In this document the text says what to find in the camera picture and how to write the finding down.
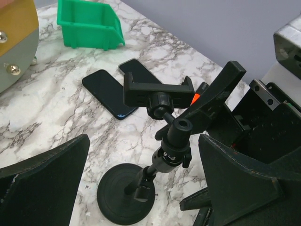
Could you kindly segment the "phone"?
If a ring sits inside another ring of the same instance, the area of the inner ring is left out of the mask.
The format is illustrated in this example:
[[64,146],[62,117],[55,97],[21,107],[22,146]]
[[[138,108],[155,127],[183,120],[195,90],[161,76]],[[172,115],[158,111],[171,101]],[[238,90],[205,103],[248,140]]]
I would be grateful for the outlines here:
[[125,119],[138,109],[124,104],[123,86],[106,70],[86,76],[82,84],[118,120]]
[[124,85],[127,86],[130,79],[126,74],[131,73],[132,81],[134,83],[154,83],[162,84],[162,82],[150,72],[138,59],[130,59],[126,62],[121,63],[118,66],[119,71],[126,77],[124,79]]

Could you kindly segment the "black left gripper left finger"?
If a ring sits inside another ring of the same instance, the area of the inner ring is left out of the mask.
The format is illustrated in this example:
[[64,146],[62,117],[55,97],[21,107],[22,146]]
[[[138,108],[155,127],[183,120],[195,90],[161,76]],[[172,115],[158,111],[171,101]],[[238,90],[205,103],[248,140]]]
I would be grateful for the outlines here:
[[0,170],[2,226],[67,226],[90,147],[81,134]]

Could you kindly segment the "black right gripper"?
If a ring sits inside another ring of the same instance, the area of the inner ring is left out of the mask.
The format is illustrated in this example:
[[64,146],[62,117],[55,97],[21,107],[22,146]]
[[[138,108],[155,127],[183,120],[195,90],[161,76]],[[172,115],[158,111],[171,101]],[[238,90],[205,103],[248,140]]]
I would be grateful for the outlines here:
[[192,123],[193,135],[207,130],[224,145],[269,164],[300,148],[301,107],[275,83],[253,80],[230,110],[225,101],[245,73],[239,62],[229,61],[179,117]]

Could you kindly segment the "black adjustable phone stand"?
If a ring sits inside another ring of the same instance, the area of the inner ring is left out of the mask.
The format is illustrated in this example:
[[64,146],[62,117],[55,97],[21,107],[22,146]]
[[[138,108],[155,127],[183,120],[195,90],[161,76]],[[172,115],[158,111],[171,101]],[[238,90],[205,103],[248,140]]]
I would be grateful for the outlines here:
[[126,135],[117,134],[112,144],[114,157],[151,157],[149,166],[120,162],[103,174],[98,189],[100,212],[110,222],[128,226],[144,219],[155,202],[154,179],[158,173],[169,173],[178,166],[187,168],[191,161],[190,136],[192,123],[173,116],[174,109],[189,107],[194,88],[189,77],[180,85],[136,82],[132,74],[124,76],[124,103],[130,107],[144,107],[154,120],[164,120],[167,130],[162,138],[149,138],[147,134],[129,132],[135,138],[126,145]]

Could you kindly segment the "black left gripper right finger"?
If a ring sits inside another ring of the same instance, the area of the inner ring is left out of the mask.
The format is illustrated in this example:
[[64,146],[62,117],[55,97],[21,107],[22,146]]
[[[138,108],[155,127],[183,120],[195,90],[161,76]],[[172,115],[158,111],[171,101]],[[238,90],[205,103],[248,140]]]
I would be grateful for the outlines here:
[[265,164],[208,135],[199,152],[215,226],[299,226],[301,175],[280,164]]

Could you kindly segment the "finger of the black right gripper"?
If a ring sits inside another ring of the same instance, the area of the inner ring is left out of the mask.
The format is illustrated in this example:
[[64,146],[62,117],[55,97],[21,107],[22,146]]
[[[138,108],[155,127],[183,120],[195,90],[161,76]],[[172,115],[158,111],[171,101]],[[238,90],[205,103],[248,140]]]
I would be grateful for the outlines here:
[[182,201],[180,201],[179,206],[181,211],[211,207],[211,197],[208,188],[203,188],[184,198]]

